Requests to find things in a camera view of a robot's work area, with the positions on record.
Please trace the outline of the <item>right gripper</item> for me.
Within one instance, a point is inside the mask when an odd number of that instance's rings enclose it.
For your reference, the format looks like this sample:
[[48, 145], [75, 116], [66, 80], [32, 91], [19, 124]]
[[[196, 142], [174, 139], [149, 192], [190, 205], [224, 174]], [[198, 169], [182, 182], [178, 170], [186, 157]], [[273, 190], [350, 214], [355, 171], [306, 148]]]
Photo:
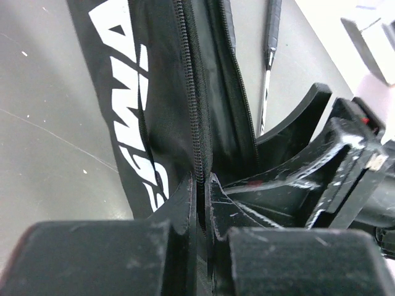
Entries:
[[300, 152], [308, 145], [331, 95], [327, 85], [314, 83], [284, 120], [257, 138], [261, 160], [287, 161], [225, 186], [225, 194], [294, 218], [296, 225], [307, 229], [347, 229], [393, 160], [381, 144], [384, 124], [359, 97], [337, 99], [331, 113], [331, 123], [340, 128], [344, 156], [341, 150]]

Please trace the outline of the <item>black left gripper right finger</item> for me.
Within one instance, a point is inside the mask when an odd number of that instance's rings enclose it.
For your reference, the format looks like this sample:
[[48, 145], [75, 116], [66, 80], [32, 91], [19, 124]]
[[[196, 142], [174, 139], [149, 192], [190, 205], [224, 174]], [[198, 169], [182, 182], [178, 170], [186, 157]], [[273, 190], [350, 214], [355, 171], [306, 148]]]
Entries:
[[214, 295], [393, 295], [373, 237], [359, 230], [276, 228], [206, 182]]

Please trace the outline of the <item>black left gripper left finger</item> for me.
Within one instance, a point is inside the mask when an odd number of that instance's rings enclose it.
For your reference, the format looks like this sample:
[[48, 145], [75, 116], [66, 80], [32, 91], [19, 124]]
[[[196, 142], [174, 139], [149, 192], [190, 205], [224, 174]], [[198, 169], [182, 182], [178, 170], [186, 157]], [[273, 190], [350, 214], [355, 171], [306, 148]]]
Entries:
[[1, 275], [2, 295], [195, 295], [196, 180], [142, 220], [30, 226]]

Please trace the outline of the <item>black Crossway racket bag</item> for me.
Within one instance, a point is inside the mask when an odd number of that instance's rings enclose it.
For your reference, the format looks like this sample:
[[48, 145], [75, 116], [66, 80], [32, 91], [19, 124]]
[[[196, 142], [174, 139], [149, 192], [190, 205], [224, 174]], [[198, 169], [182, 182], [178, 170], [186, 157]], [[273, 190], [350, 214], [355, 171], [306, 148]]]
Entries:
[[134, 218], [186, 175], [203, 201], [211, 174], [226, 185], [259, 170], [229, 1], [67, 5]]

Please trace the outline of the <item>silver badminton racket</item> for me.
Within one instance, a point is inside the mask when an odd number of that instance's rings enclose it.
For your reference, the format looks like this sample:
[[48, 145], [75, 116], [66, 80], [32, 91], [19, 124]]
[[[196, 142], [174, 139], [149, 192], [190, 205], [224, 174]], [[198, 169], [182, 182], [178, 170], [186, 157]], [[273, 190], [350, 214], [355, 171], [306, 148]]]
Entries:
[[282, 0], [271, 0], [267, 6], [267, 17], [264, 34], [264, 64], [265, 64], [265, 76], [264, 76], [264, 90], [263, 98], [260, 105], [260, 118], [259, 118], [259, 129], [257, 135], [261, 136], [265, 132], [265, 122], [267, 116], [267, 103], [268, 103], [268, 92], [270, 86], [270, 75], [275, 59], [275, 53], [278, 47], [278, 35], [280, 29], [281, 19], [281, 5]]

